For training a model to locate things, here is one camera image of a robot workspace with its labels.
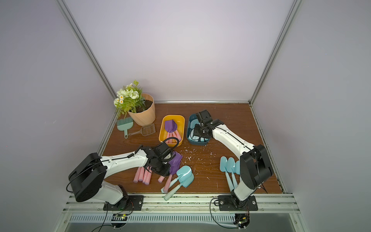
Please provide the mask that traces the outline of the teal round shovel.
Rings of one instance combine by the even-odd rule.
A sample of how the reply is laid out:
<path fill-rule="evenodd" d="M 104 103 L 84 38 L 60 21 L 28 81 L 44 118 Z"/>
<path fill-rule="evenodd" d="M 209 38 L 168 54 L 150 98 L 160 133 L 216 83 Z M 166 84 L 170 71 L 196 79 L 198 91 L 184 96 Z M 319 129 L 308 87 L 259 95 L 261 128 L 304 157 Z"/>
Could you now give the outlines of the teal round shovel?
<path fill-rule="evenodd" d="M 192 141 L 196 141 L 196 142 L 200 141 L 200 137 L 195 135 L 194 130 L 191 130 L 188 138 Z"/>

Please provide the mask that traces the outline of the purple square shovel pink handle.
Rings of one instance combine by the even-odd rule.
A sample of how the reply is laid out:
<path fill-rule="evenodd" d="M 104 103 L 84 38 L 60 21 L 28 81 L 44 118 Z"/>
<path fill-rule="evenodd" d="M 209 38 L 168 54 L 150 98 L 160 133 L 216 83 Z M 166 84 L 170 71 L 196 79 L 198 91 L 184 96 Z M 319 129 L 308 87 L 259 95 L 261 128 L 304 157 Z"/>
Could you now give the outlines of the purple square shovel pink handle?
<path fill-rule="evenodd" d="M 182 141 L 182 136 L 180 135 L 179 131 L 176 130 L 174 133 L 175 133 L 177 139 L 179 140 L 179 142 L 181 142 Z"/>

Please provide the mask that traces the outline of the purple pointed shovel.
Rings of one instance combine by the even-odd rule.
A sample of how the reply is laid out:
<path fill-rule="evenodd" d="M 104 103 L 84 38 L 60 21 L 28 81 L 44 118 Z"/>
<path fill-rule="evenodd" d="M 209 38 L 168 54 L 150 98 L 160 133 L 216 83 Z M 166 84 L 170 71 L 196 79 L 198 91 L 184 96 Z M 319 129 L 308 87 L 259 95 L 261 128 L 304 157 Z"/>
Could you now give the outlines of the purple pointed shovel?
<path fill-rule="evenodd" d="M 175 132 L 172 132 L 172 137 L 174 137 L 173 143 L 176 144 L 177 143 L 177 136 L 176 136 Z"/>

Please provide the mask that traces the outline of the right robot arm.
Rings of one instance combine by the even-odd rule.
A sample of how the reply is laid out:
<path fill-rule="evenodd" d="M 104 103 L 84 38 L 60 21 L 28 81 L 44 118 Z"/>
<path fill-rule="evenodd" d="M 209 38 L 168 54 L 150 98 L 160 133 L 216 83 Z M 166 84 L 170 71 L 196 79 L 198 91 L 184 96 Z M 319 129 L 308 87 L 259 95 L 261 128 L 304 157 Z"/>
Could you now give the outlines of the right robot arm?
<path fill-rule="evenodd" d="M 219 141 L 239 159 L 240 182 L 231 191 L 231 201 L 236 209 L 242 209 L 250 195 L 274 174 L 268 152 L 263 145 L 255 146 L 239 137 L 222 121 L 213 120 L 207 110 L 196 113 L 196 117 L 196 136 Z"/>

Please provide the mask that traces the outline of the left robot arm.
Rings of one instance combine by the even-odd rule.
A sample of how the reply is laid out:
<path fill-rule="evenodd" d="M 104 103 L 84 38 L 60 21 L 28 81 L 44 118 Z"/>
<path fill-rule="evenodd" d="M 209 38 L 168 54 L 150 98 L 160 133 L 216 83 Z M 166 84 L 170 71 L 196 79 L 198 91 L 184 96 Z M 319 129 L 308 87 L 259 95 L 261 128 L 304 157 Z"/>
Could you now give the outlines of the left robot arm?
<path fill-rule="evenodd" d="M 170 174 L 170 161 L 175 156 L 174 149 L 164 142 L 155 147 L 140 146 L 133 152 L 114 156 L 91 153 L 69 174 L 68 186 L 79 203 L 96 199 L 124 209 L 129 201 L 125 189 L 105 179 L 116 173 L 142 167 L 166 177 Z"/>

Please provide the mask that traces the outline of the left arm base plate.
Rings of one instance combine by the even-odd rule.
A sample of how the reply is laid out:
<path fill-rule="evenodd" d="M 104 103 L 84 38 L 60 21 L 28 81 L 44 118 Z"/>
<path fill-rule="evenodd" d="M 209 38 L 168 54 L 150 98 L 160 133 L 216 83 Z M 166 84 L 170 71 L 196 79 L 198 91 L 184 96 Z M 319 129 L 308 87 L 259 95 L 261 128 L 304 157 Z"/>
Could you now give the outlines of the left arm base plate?
<path fill-rule="evenodd" d="M 143 195 L 128 195 L 124 196 L 118 203 L 112 205 L 107 203 L 104 205 L 104 211 L 141 211 L 143 206 Z"/>

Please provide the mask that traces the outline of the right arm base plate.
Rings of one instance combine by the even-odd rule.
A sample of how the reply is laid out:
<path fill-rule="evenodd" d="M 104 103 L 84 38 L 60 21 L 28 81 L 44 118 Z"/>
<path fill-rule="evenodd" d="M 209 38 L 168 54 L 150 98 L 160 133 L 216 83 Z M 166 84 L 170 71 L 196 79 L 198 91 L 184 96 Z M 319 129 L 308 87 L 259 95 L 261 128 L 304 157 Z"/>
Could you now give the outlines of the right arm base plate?
<path fill-rule="evenodd" d="M 244 201 L 234 199 L 231 195 L 219 195 L 217 199 L 220 211 L 258 211 L 258 203 L 253 195 Z"/>

